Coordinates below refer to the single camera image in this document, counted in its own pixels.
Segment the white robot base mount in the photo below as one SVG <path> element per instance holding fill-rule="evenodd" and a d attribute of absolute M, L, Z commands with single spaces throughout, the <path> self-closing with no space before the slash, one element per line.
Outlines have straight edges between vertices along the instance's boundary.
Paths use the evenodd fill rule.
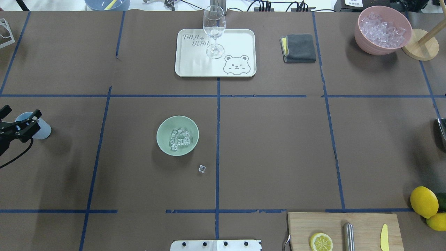
<path fill-rule="evenodd" d="M 171 251 L 261 251 L 261 240 L 177 240 L 172 242 Z"/>

